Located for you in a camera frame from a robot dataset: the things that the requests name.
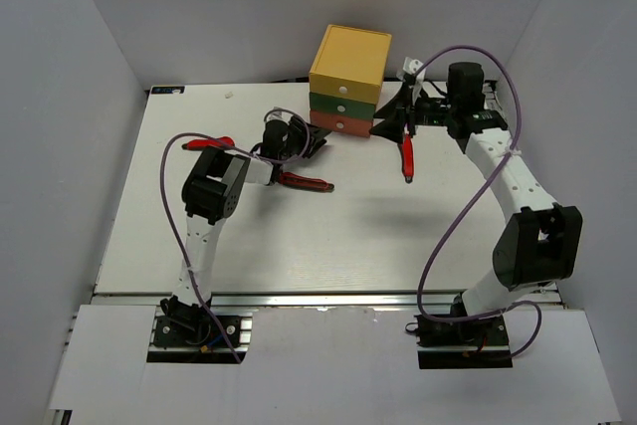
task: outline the red drawer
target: red drawer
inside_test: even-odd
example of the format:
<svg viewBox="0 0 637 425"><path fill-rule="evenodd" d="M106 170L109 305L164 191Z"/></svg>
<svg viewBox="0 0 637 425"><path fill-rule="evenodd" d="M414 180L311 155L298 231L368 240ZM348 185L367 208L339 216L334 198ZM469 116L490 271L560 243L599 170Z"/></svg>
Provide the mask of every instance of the red drawer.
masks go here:
<svg viewBox="0 0 637 425"><path fill-rule="evenodd" d="M369 129L373 126L373 121L366 119L350 118L349 116L324 113L313 109L310 110L310 122L321 128L365 138L369 138Z"/></svg>

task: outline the purple cable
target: purple cable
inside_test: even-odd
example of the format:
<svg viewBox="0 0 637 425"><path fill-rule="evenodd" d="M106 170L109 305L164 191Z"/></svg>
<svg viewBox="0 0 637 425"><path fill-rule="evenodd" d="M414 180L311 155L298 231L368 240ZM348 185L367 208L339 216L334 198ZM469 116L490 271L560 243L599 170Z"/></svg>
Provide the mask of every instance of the purple cable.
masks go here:
<svg viewBox="0 0 637 425"><path fill-rule="evenodd" d="M514 135L513 135L512 141L511 141L511 145L509 146L509 151L507 151L507 153L503 156L503 158L500 161L500 163L498 164L498 166L496 166L496 168L491 173L491 175L487 178L487 180L482 185L482 187L469 200L467 205L463 208L463 210L460 212L460 214L458 214L456 219L454 219L454 221L451 223L451 225L449 226L447 231L445 231L445 233L440 238L440 241L438 241L438 244L436 244L436 247L433 249L433 251L431 253L431 256L429 256L429 259L427 260L427 263L425 264L425 268L423 269L422 276L420 277L420 282L418 283L418 291L416 293L416 301L418 303L418 310L420 311L420 314L422 314L422 316L425 319L428 319L428 320L433 321L433 322L447 322L447 323L449 323L449 322L466 322L466 321L476 320L476 319L487 319L487 318L492 318L493 316L501 316L505 312L510 311L512 309L515 309L515 308L518 308L519 306L533 306L535 308L535 310L537 311L537 324L535 326L535 330L533 331L533 334L531 335L531 338L527 341L527 343L525 343L525 345L523 345L520 349L516 350L515 352L512 352L507 357L504 357L504 358L510 358L510 357L515 357L515 356L521 354L527 348L529 348L529 346L531 346L531 344L533 343L533 341L537 337L537 334L539 333L539 328L541 327L541 319L542 319L541 309L533 301L518 301L518 302L512 303L510 306L508 306L507 308L504 308L504 309L499 309L497 311L491 311L491 312L488 312L488 313L476 314L476 315L473 315L473 316L466 316L466 317L463 317L463 318L438 318L436 316L432 316L430 314L427 314L427 312L425 311L425 308L423 307L423 304L422 304L422 295L423 295L423 291L425 289L425 281L427 279L427 276L429 275L429 271L431 270L431 267L434 264L434 261L436 260L436 257L438 256L438 254L440 253L440 251L444 247L445 243L447 243L447 241L449 240L449 238L451 237L453 232L456 230L458 225L462 222L463 219L465 219L465 216L467 216L467 214L469 213L471 208L474 207L474 205L478 202L478 200L482 197L482 195L485 194L485 192L491 187L492 183L496 180L496 178L498 177L500 172L507 165L507 162L509 161L509 159L512 156L512 151L515 150L516 147L518 146L518 141L520 140L520 135L522 133L522 107L520 105L520 97L518 96L518 91L516 90L516 86L514 85L514 81L511 78L511 76L509 75L509 72L507 72L507 69L502 64L502 62L500 62L493 54L491 54L490 52L486 51L485 49L482 49L480 47L474 47L472 45L454 45L454 46L451 46L451 47L447 47L446 49L441 50L440 52L438 52L434 56L432 56L429 59L427 59L420 66L420 68L415 72L414 77L417 78L418 75L423 70L425 70L429 65L431 65L435 60L437 60L438 58L440 58L444 54L446 54L448 52L455 51L455 50L470 50L470 51L474 51L474 52L479 52L479 53L489 57L493 61L493 63L496 64L496 66L500 69L500 71L502 72L503 76L507 80L507 84L509 85L509 88L511 89L511 94L512 94L512 97L514 99L514 104L516 106L516 131L514 132Z"/></svg>
<svg viewBox="0 0 637 425"><path fill-rule="evenodd" d="M273 108L266 113L265 118L267 118L269 114L276 111L283 111L285 113L289 113L292 116L296 116L303 122L303 125L306 128L307 136L306 136L306 145L304 146L301 153L299 153L297 156L293 156L286 160L272 160L268 158L262 158L261 156L258 156L257 154L250 153L241 148L237 148L236 146L228 146L226 147L226 149L232 149L232 150L238 151L239 153L245 154L246 156L250 156L250 157L260 159L263 161L268 161L273 164L286 164L286 163L291 163L293 161L297 161L298 159L301 159L303 155L305 154L305 152L308 150L308 147L310 145L310 128L308 127L308 124L303 120L303 118L300 115L285 108ZM232 343L230 342L230 338L228 337L223 324L221 324L217 316L212 312L212 310L208 307L203 297L201 296L201 292L199 291L199 287L195 281L195 275L192 272L192 263L190 262L190 258L188 257L186 246L184 245L183 240L179 236L179 231L177 230L177 226L175 225L174 218L172 217L172 213L170 212L170 206L168 205L168 198L166 197L166 161L168 159L168 152L170 151L170 148L175 143L175 141L186 136L194 136L194 137L202 138L202 139L216 139L212 136L208 136L207 134L192 133L192 132L179 133L173 136L172 138L170 138L170 140L166 144L166 147L163 150L163 154L161 155L161 163L159 165L159 194L161 195L161 204L163 205L163 210L166 213L166 218L168 219L168 223L170 224L170 229L172 230L172 234L175 236L177 245L179 246L179 249L181 250L181 255L183 256L183 260L186 264L186 269L188 270L188 276L190 277L190 284L192 285L192 290L194 291L195 296L197 297L199 306L201 306L203 310L208 314L208 316L210 316L210 318L213 319L213 321L219 328L219 331L221 332L221 336L226 342L226 345L228 345L228 348L232 352L232 355L235 357L235 360L237 361L237 363L241 363L241 358L237 354L237 351L235 350L235 348L232 346Z"/></svg>

